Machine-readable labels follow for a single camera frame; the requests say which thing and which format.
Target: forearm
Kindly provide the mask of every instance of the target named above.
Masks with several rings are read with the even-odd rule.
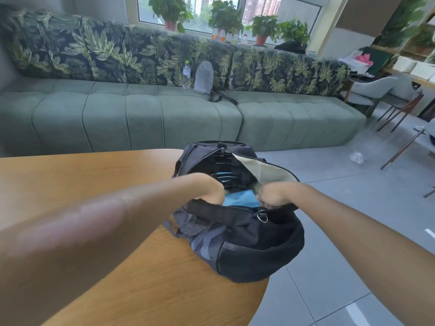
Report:
[[[89,289],[176,208],[205,194],[204,178],[128,188],[1,231],[2,325],[39,325]]]
[[[405,325],[435,325],[435,256],[311,186],[288,197],[329,237],[373,294]]]

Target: blue item in bag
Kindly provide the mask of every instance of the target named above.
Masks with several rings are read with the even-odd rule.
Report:
[[[252,190],[246,190],[226,194],[222,206],[260,207],[260,203],[255,198],[255,194]]]

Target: hand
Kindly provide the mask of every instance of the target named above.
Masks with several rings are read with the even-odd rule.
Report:
[[[224,186],[213,177],[201,173],[201,185],[204,194],[196,199],[203,199],[214,205],[222,205],[225,201]]]
[[[268,209],[290,203],[291,201],[288,198],[288,192],[289,185],[292,183],[293,182],[271,182],[264,184],[260,188],[257,200],[260,202],[260,205]]]

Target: gray tile floor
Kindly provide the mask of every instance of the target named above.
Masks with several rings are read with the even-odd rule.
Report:
[[[435,253],[435,201],[422,196],[435,186],[435,160],[411,145],[394,163],[380,167],[415,134],[424,121],[408,117],[393,133],[393,124],[376,132],[379,105],[365,129],[346,146],[273,151],[259,157],[291,170],[303,182],[388,225]],[[354,150],[367,157],[348,160]],[[305,227],[305,247],[269,281],[250,326],[400,326],[364,285],[344,257],[314,222],[296,212]]]

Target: plastic bottle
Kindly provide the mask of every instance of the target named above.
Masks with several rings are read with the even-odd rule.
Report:
[[[240,43],[242,45],[247,45],[247,41],[248,41],[247,34],[243,34],[243,38],[240,40]]]
[[[190,74],[191,74],[191,69],[190,69],[190,64],[189,61],[187,60],[185,62],[185,65],[183,67],[183,88],[184,89],[189,89],[190,88]]]
[[[231,43],[233,41],[233,33],[232,32],[228,32],[227,36],[225,37],[225,42],[226,43]]]
[[[217,40],[219,33],[217,32],[218,29],[217,27],[214,28],[213,32],[211,32],[211,39],[212,40]]]
[[[220,31],[220,33],[219,33],[219,39],[220,39],[220,42],[225,42],[225,36],[226,36],[226,34],[225,34],[225,30],[222,29],[222,30]]]

